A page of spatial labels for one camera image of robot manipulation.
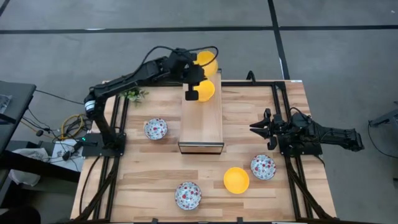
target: white cloth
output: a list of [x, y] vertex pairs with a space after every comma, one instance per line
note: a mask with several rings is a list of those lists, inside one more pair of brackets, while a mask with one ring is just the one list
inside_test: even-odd
[[[18, 153], [20, 155], [37, 159], [40, 161], [48, 162], [49, 155], [44, 148], [41, 149], [17, 149], [13, 153]], [[35, 186], [40, 180], [40, 176], [37, 174], [32, 174], [30, 172], [24, 172], [19, 170], [11, 170], [8, 177], [13, 180], [16, 184], [27, 184], [30, 186]]]

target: concrete floor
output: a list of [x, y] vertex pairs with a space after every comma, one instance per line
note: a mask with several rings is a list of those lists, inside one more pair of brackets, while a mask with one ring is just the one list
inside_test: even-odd
[[[396, 1], [278, 0], [275, 9], [280, 26], [398, 24]], [[271, 24], [262, 0], [11, 0], [0, 17], [0, 29]], [[303, 80], [313, 117], [325, 126], [356, 128], [362, 134], [366, 150], [361, 152], [323, 147], [338, 216], [397, 223], [398, 190], [392, 176], [398, 160], [377, 152], [366, 128], [369, 119], [396, 108], [398, 30], [284, 31], [281, 36], [290, 77]], [[155, 45], [215, 45], [224, 79], [244, 78], [249, 70], [257, 79], [282, 78], [273, 31], [252, 31], [0, 35], [0, 80], [34, 83], [40, 90], [83, 101], [90, 85], [132, 71]], [[153, 57], [166, 53], [160, 50]], [[79, 105], [39, 93], [30, 108], [51, 127], [83, 112]], [[381, 150], [398, 156], [388, 126], [371, 132]], [[24, 126], [14, 139], [38, 140]], [[33, 204], [47, 223], [67, 217], [70, 202], [73, 195], [41, 194]]]

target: white bowl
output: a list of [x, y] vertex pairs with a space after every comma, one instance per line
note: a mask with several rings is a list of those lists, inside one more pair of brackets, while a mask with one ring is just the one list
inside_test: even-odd
[[269, 180], [276, 173], [276, 165], [273, 159], [267, 155], [256, 155], [250, 164], [251, 172], [260, 180]]
[[145, 124], [144, 132], [151, 140], [161, 139], [167, 133], [167, 123], [160, 118], [151, 119]]
[[174, 196], [177, 205], [184, 210], [197, 208], [201, 200], [201, 190], [193, 182], [184, 182], [175, 190]]

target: desk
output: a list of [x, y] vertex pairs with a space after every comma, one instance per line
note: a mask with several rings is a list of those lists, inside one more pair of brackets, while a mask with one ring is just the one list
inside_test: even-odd
[[[290, 106], [310, 114], [303, 83], [286, 81]], [[249, 124], [262, 119], [265, 108], [275, 113], [272, 90], [267, 86], [223, 86], [223, 139], [225, 147], [221, 155], [181, 155], [177, 141], [181, 116], [181, 87], [147, 87], [149, 95], [142, 105], [129, 104], [127, 111], [126, 150], [119, 164], [112, 222], [235, 222], [244, 221], [292, 221], [294, 211], [284, 158], [279, 148], [268, 151], [267, 141], [249, 131]], [[279, 93], [281, 110], [283, 100]], [[114, 98], [108, 100], [105, 115], [111, 119]], [[165, 138], [151, 141], [143, 127], [151, 118], [160, 117], [168, 123]], [[250, 171], [251, 159], [267, 154], [274, 159], [277, 172], [271, 180], [258, 180]], [[78, 216], [81, 190], [88, 170], [95, 158], [86, 159], [80, 176], [71, 218]], [[325, 209], [335, 216], [325, 169], [314, 156], [302, 156], [303, 168], [309, 191]], [[94, 166], [83, 197], [83, 208], [97, 191], [102, 159]], [[230, 167], [242, 167], [250, 177], [248, 190], [241, 195], [229, 193], [223, 184], [224, 172]], [[193, 211], [183, 211], [174, 201], [175, 188], [184, 181], [192, 181], [202, 191], [202, 201]], [[301, 214], [305, 216], [302, 195], [297, 189]], [[108, 194], [101, 205], [104, 217]]]
[[29, 107], [35, 89], [36, 86], [33, 84], [0, 81], [0, 95], [12, 95], [12, 99], [4, 114], [16, 120], [14, 124], [0, 125], [0, 169], [15, 169], [77, 182], [80, 175], [79, 172], [6, 150], [12, 135], [18, 127], [19, 121]]

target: wooden tabletop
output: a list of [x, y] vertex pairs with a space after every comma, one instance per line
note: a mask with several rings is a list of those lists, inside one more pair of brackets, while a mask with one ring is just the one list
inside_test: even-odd
[[[290, 106], [310, 114], [303, 83], [286, 81], [286, 87]], [[265, 108], [275, 113], [270, 87], [222, 88], [225, 142], [222, 155], [181, 155], [177, 146], [181, 87], [150, 87], [146, 90], [149, 95], [139, 107], [129, 104], [125, 129], [127, 144], [119, 165], [112, 222], [149, 222], [152, 218], [158, 218], [160, 222], [234, 222], [236, 217], [246, 221], [294, 220], [284, 158], [279, 154], [279, 148], [268, 151], [267, 141], [249, 131], [249, 124], [262, 119]], [[280, 92], [279, 100], [281, 110], [285, 111]], [[113, 104], [114, 98], [106, 104], [108, 122]], [[116, 124], [120, 122], [121, 107], [122, 103]], [[144, 124], [158, 117], [166, 120], [169, 131], [163, 139], [151, 141], [143, 132]], [[275, 161], [277, 172], [271, 180], [259, 180], [250, 171], [251, 159], [258, 154], [266, 154]], [[71, 218], [79, 214], [81, 190], [94, 159], [84, 162]], [[322, 163], [314, 156], [302, 156], [302, 160], [309, 191], [327, 213], [335, 216]], [[97, 191], [101, 166], [102, 158], [88, 180], [83, 208]], [[250, 186], [245, 193], [235, 195], [225, 189], [223, 175], [230, 167], [242, 167], [249, 174]], [[175, 188], [185, 181], [198, 184], [202, 191], [202, 201], [192, 211], [181, 210], [174, 201]], [[302, 195], [299, 189], [297, 192], [304, 217]], [[104, 198], [100, 217], [104, 217], [107, 192]]]

